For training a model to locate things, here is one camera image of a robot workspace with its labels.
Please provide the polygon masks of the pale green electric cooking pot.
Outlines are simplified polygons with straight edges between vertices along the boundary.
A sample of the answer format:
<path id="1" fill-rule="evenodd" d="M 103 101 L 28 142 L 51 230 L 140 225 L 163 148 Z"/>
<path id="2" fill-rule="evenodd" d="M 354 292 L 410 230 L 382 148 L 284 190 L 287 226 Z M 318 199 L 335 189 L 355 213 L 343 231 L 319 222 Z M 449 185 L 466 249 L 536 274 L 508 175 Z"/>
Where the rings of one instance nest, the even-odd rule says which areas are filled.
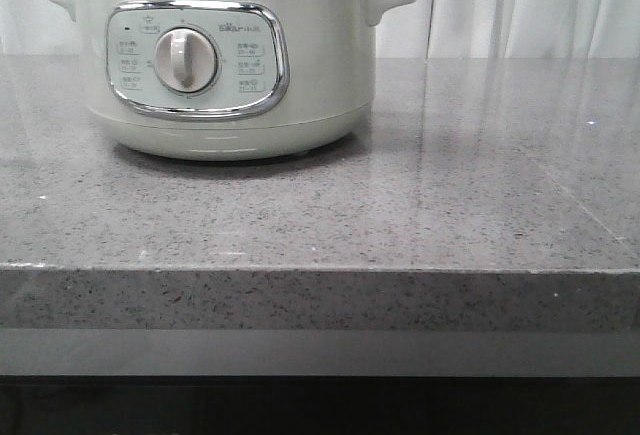
<path id="1" fill-rule="evenodd" d="M 350 133 L 371 111 L 383 14 L 415 0 L 50 0 L 80 33 L 84 100 L 140 152 L 255 160 Z"/>

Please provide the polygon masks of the white curtain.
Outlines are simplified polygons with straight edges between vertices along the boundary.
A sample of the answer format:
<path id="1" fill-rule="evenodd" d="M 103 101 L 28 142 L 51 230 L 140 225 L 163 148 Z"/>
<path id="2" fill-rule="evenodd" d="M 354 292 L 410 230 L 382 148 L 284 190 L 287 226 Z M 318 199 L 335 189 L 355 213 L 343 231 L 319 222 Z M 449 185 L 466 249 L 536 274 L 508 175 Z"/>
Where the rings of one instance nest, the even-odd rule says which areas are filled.
<path id="1" fill-rule="evenodd" d="M 5 54 L 72 54 L 77 33 L 48 0 L 1 0 Z M 377 29 L 384 58 L 630 58 L 639 0 L 417 0 Z"/>

